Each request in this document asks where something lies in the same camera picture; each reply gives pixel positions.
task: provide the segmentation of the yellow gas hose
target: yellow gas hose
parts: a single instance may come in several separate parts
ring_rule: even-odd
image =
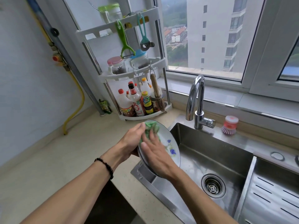
[[[30,5],[27,3],[30,11],[31,11],[31,14],[33,16],[33,18],[35,19],[39,29],[41,30],[42,34],[44,35],[44,37],[46,38],[48,44],[52,44],[52,41],[50,39],[50,37],[48,36],[48,34],[46,33],[46,31],[44,30],[43,26],[40,24],[39,20],[36,18],[32,8],[30,7]],[[80,111],[80,109],[83,107],[84,105],[84,101],[85,101],[85,96],[84,96],[84,93],[83,93],[83,90],[81,88],[81,86],[79,85],[79,83],[77,82],[77,79],[75,78],[75,76],[73,75],[73,73],[71,71],[68,71],[69,75],[71,76],[71,78],[73,79],[73,81],[75,82],[76,86],[78,87],[78,89],[80,90],[80,94],[81,94],[81,104],[80,106],[76,109],[76,111],[73,112],[73,114],[71,114],[67,119],[66,121],[64,122],[63,126],[62,126],[62,130],[63,130],[63,134],[64,135],[67,135],[68,132],[66,130],[66,125],[67,123]]]

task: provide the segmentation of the bracelet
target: bracelet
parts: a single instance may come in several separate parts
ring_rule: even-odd
[[[105,164],[107,170],[108,170],[109,173],[110,173],[110,180],[111,180],[111,179],[113,178],[113,170],[112,170],[112,168],[109,166],[108,163],[104,162],[101,158],[96,158],[96,159],[95,159],[95,162],[96,162],[97,160],[100,161],[100,162],[102,162],[103,164]]]

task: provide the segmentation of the red roof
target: red roof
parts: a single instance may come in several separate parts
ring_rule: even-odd
[[[171,32],[170,29],[165,30],[165,31],[164,31],[164,36],[166,36],[166,35],[169,34],[170,32]]]
[[[185,29],[186,29],[186,27],[181,27],[175,33],[178,34],[178,35],[180,35]]]

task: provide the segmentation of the shelf tier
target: shelf tier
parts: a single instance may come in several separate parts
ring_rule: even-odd
[[[166,108],[165,108],[165,112],[169,112],[170,110],[172,109],[172,104],[170,103],[170,105],[167,105]],[[145,120],[145,119],[151,119],[151,118],[154,118],[162,113],[165,113],[165,112],[155,112],[153,114],[150,114],[148,116],[141,116],[141,117],[126,117],[124,115],[119,115],[119,118],[121,120]]]
[[[152,68],[155,69],[161,69],[163,67],[166,67],[166,58],[160,59],[159,57],[156,58],[149,58],[150,61],[152,61]],[[108,72],[103,72],[101,75],[99,75],[100,82],[105,83],[107,81],[119,81],[119,80],[126,80],[126,79],[132,79],[135,77],[139,77],[143,72],[150,71],[150,65],[135,69],[130,72],[126,72],[123,74],[118,75],[108,75]]]
[[[141,15],[144,16],[145,22],[149,22],[149,21],[154,22],[155,20],[160,19],[158,7],[154,7],[152,9],[141,12]],[[127,16],[127,17],[121,19],[120,22],[122,23],[124,30],[138,26],[136,14]],[[87,30],[81,30],[81,31],[78,30],[78,31],[76,31],[76,36],[80,42],[86,42],[86,40],[87,40],[85,37],[86,35],[94,34],[94,36],[96,38],[100,38],[100,31],[107,30],[107,29],[110,29],[113,33],[117,33],[116,28],[115,28],[115,22],[111,22],[111,23],[107,23],[107,24],[97,26],[97,27],[87,29]]]

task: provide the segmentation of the white plate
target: white plate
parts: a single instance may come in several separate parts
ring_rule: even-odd
[[[181,156],[180,151],[178,149],[178,144],[176,143],[176,140],[170,133],[170,131],[161,123],[154,121],[154,120],[146,120],[145,122],[156,122],[157,126],[159,126],[158,136],[160,137],[161,143],[165,146],[165,150],[167,153],[171,156],[174,163],[179,167],[181,165]],[[140,144],[138,145],[138,154],[142,162],[145,166],[148,167],[148,169],[155,175],[157,175],[153,169],[150,168],[150,165],[148,163],[148,158],[144,154]]]

